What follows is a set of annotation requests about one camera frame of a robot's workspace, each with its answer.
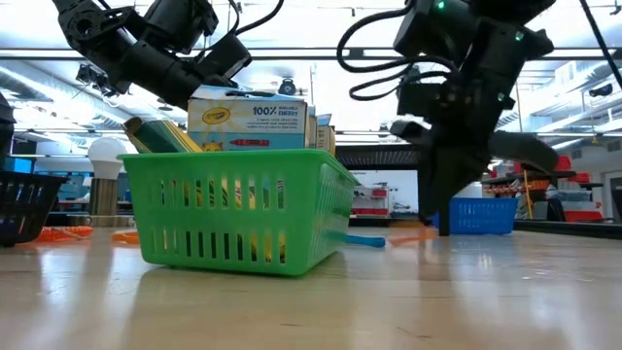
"crayola box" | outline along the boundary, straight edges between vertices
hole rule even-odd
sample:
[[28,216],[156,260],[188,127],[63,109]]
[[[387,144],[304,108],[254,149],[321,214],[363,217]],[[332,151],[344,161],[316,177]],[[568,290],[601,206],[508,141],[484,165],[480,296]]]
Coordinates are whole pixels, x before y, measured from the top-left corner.
[[308,120],[298,98],[203,86],[189,102],[188,135],[206,152],[302,149]]

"cable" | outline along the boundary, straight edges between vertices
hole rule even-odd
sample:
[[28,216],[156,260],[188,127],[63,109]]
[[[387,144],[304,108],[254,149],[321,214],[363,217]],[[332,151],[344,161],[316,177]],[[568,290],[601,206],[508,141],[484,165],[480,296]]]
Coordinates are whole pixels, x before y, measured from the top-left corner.
[[104,7],[104,9],[106,10],[112,10],[113,8],[110,7],[110,5],[108,5],[108,3],[106,2],[106,0],[98,0],[99,3],[101,4],[101,6]]
[[609,49],[606,46],[603,34],[601,34],[601,29],[599,29],[599,26],[596,24],[596,20],[592,15],[592,11],[590,11],[590,6],[587,4],[586,0],[579,0],[579,2],[581,3],[581,7],[583,8],[585,16],[587,17],[587,21],[590,22],[590,26],[592,27],[592,31],[594,32],[594,36],[596,37],[596,41],[599,43],[599,47],[603,51],[603,56],[605,57],[606,62],[609,64],[609,67],[611,68],[613,76],[618,82],[618,85],[620,86],[620,88],[622,88],[622,75],[620,75],[620,71],[615,65],[615,61],[613,60],[613,57],[611,57],[611,53],[609,53]]
[[[240,12],[237,9],[237,4],[235,4],[235,1],[233,0],[228,0],[228,1],[229,1],[229,9],[231,9],[232,7],[233,10],[235,11],[235,23],[233,23],[233,26],[229,29],[229,31],[226,32],[223,38],[227,37],[230,34],[235,35],[235,31],[237,30],[238,25],[240,25]],[[194,58],[194,62],[198,62],[201,59],[203,59],[203,57],[205,57],[205,53],[207,53],[208,51],[212,50],[215,46],[217,46],[218,43],[220,43],[220,41],[223,38],[219,39],[219,41],[217,41],[216,44],[210,46],[209,48],[204,48],[203,50],[201,50],[201,52],[199,52],[198,55]]]
[[387,92],[383,92],[383,93],[380,93],[380,94],[377,94],[377,95],[370,95],[370,96],[359,96],[359,95],[355,95],[354,94],[354,92],[360,91],[360,90],[362,90],[364,88],[369,88],[369,87],[372,87],[374,85],[381,84],[381,83],[387,83],[387,82],[390,82],[393,79],[399,78],[402,75],[404,75],[410,68],[411,68],[411,66],[408,66],[408,68],[406,68],[406,69],[404,69],[402,71],[399,71],[398,73],[395,73],[392,76],[389,76],[389,77],[386,77],[386,78],[381,78],[381,79],[376,79],[376,80],[373,80],[371,82],[367,82],[367,83],[360,84],[360,85],[357,85],[355,87],[352,87],[352,88],[350,88],[350,97],[352,99],[356,100],[356,101],[374,101],[374,100],[380,99],[382,97],[388,96],[389,94],[391,94],[392,92],[394,92],[398,88],[403,87],[406,84],[417,82],[417,81],[420,81],[420,80],[426,79],[426,78],[435,78],[435,77],[445,77],[445,78],[447,78],[450,75],[449,72],[441,72],[441,71],[425,72],[425,73],[421,73],[421,74],[418,74],[416,76],[411,77],[410,79],[408,79],[408,81],[404,81],[404,82],[399,83],[396,87],[392,88],[391,90],[389,90]]
[[[371,73],[371,72],[380,72],[380,71],[384,71],[387,69],[392,69],[392,68],[396,68],[396,67],[400,67],[404,64],[407,64],[406,68],[400,70],[398,73],[395,73],[394,75],[391,75],[389,77],[385,77],[385,78],[381,78],[381,79],[377,79],[377,80],[373,80],[371,82],[367,82],[364,84],[360,84],[357,85],[355,87],[350,88],[350,97],[354,100],[357,101],[373,101],[382,97],[385,97],[387,95],[389,95],[390,93],[394,92],[395,90],[397,90],[398,88],[402,87],[404,84],[413,82],[413,81],[418,81],[421,79],[425,79],[425,78],[432,78],[432,77],[445,77],[447,78],[448,76],[450,76],[451,74],[460,74],[460,71],[458,70],[458,67],[456,67],[456,65],[449,59],[445,59],[442,57],[435,57],[435,56],[416,56],[416,57],[404,57],[404,58],[398,58],[396,60],[393,60],[391,62],[387,62],[387,63],[382,63],[382,64],[377,64],[377,65],[373,65],[373,66],[367,66],[367,67],[355,67],[352,66],[350,64],[348,64],[344,57],[343,57],[343,50],[346,47],[346,44],[348,43],[348,41],[350,40],[350,38],[352,38],[352,36],[361,28],[363,28],[364,26],[371,24],[375,21],[379,21],[379,20],[383,20],[383,19],[390,19],[390,18],[398,18],[398,17],[402,17],[408,14],[408,12],[412,9],[412,7],[414,6],[416,2],[415,1],[410,1],[408,2],[408,5],[401,9],[401,10],[393,10],[393,11],[387,11],[387,12],[383,12],[383,13],[379,13],[379,14],[374,14],[368,17],[364,17],[362,19],[360,19],[359,21],[357,21],[356,23],[354,23],[350,28],[348,28],[348,30],[346,30],[346,32],[343,34],[343,36],[341,37],[341,40],[339,40],[339,43],[337,44],[337,62],[339,63],[339,65],[345,69],[346,71],[350,72],[350,73]],[[370,95],[370,96],[359,96],[356,95],[355,92],[360,91],[364,88],[369,88],[372,86],[375,86],[377,84],[381,84],[381,83],[387,83],[391,80],[397,79],[402,77],[404,74],[406,74],[407,72],[410,71],[410,69],[412,68],[414,63],[423,63],[423,62],[431,62],[431,63],[438,63],[442,66],[445,66],[447,69],[450,70],[450,72],[441,72],[441,71],[432,71],[432,72],[426,72],[426,73],[422,73],[419,75],[416,75],[414,77],[412,77],[411,79],[409,79],[407,82],[403,81],[400,84],[398,84],[396,87],[394,87],[393,89],[391,89],[390,91],[381,93],[381,94],[376,94],[376,95]]]
[[240,35],[242,33],[245,33],[251,29],[255,29],[257,27],[259,27],[260,25],[268,22],[269,20],[273,19],[278,13],[279,11],[281,11],[281,8],[283,7],[283,3],[285,2],[285,0],[279,0],[279,2],[276,4],[276,7],[274,8],[274,10],[272,10],[271,13],[269,13],[268,15],[266,15],[265,17],[254,21],[251,24],[245,25],[243,27],[241,27],[239,30],[237,30],[235,32],[235,35]]
[[343,57],[343,50],[345,49],[346,44],[348,43],[350,38],[359,29],[378,20],[398,18],[398,17],[405,16],[406,14],[408,14],[408,12],[411,10],[411,8],[414,6],[415,3],[416,1],[410,1],[408,3],[408,6],[406,6],[405,8],[401,10],[393,10],[393,11],[387,11],[387,12],[383,12],[379,14],[374,14],[368,17],[364,17],[360,19],[359,21],[357,21],[356,23],[354,23],[350,28],[348,28],[348,30],[346,30],[346,32],[341,37],[341,40],[339,40],[339,44],[337,44],[337,62],[339,63],[339,65],[350,73],[371,73],[371,72],[380,72],[383,70],[399,67],[404,64],[417,63],[417,62],[432,62],[432,63],[441,64],[447,67],[452,73],[458,74],[459,73],[458,67],[456,67],[456,65],[452,61],[450,61],[449,59],[442,58],[442,57],[434,57],[434,56],[404,57],[404,58],[399,58],[388,63],[382,63],[382,64],[377,64],[377,65],[367,66],[367,67],[355,67],[355,66],[351,66],[350,64],[346,63]]

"blue plastic basket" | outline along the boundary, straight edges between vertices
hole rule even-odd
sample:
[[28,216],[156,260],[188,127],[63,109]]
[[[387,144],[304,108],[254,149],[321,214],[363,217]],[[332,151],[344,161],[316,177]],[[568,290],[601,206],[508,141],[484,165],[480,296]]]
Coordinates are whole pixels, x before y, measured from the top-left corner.
[[[517,198],[454,198],[449,206],[451,234],[509,234],[514,230]],[[438,228],[438,214],[433,224]]]

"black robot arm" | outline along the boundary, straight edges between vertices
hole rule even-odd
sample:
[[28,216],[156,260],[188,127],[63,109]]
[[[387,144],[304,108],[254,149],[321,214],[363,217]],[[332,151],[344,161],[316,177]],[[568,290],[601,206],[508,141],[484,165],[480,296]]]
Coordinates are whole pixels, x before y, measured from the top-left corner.
[[231,78],[251,62],[234,33],[205,57],[177,56],[216,30],[218,18],[207,0],[156,0],[144,17],[132,7],[102,9],[92,0],[52,1],[69,45],[106,72],[119,93],[136,84],[188,109],[201,85],[235,87]]

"green plastic basket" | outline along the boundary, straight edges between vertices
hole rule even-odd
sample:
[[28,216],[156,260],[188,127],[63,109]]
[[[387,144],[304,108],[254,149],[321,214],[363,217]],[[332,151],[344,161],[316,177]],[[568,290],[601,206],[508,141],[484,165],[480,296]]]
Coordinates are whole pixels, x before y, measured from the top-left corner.
[[357,180],[325,151],[121,159],[148,263],[300,275],[345,242]]

